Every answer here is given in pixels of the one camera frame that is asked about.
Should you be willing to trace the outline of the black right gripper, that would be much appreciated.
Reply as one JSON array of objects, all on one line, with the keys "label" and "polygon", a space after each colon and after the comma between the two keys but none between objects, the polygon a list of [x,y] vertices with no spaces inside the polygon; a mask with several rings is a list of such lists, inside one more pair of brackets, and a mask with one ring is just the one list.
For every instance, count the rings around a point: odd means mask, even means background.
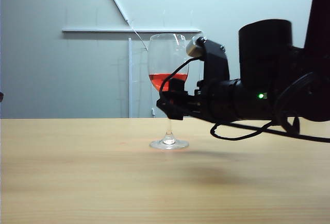
[{"label": "black right gripper", "polygon": [[156,106],[169,119],[183,120],[192,116],[211,123],[234,122],[239,119],[234,105],[234,90],[238,79],[197,82],[193,101],[188,108],[190,96],[185,91],[185,81],[178,78],[169,80],[169,91],[160,92]]}]

